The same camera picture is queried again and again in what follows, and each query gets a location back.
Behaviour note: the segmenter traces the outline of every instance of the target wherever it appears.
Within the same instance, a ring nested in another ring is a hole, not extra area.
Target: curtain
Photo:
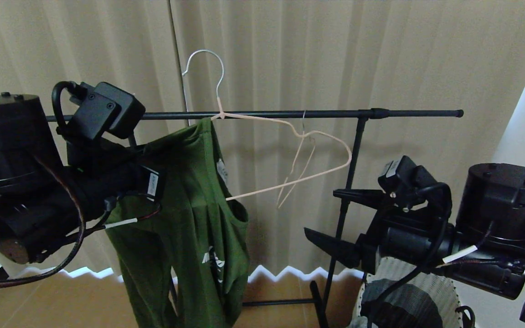
[[[463,118],[369,121],[353,185],[378,188],[382,166],[408,155],[452,187],[456,212],[468,167],[491,159],[525,85],[525,1],[0,2],[0,92],[40,95],[47,114],[51,88],[64,79],[114,83],[149,112],[215,111],[217,59],[199,54],[180,76],[201,48],[224,60],[227,111],[464,110]],[[69,102],[64,108],[75,110]],[[352,146],[355,119],[291,122]],[[145,143],[186,124],[145,121],[137,139]],[[299,140],[287,128],[243,120],[215,127],[235,195],[289,174]],[[345,162],[334,141],[315,142],[308,174]],[[310,151],[308,141],[295,176]],[[299,183],[279,209],[277,191],[242,199],[252,267],[274,274],[287,265],[303,272],[327,267],[329,257],[306,240],[303,227],[334,234],[340,202],[331,193],[344,187],[346,174]],[[356,240],[373,213],[352,205],[344,239]],[[67,252],[41,266],[56,265]],[[106,236],[96,233],[68,269],[115,264]]]

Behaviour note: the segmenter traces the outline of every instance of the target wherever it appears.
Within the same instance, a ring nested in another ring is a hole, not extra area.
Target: wooden floor
[[[313,277],[323,291],[325,278]],[[311,297],[309,282],[287,273],[279,282],[257,276],[245,301]],[[327,316],[330,328],[350,322],[361,280],[343,276],[331,289]],[[0,290],[0,328],[136,327],[127,292],[116,276],[98,279],[92,274],[70,278],[56,274],[42,282]],[[245,307],[236,328],[318,327],[315,308],[306,305]]]

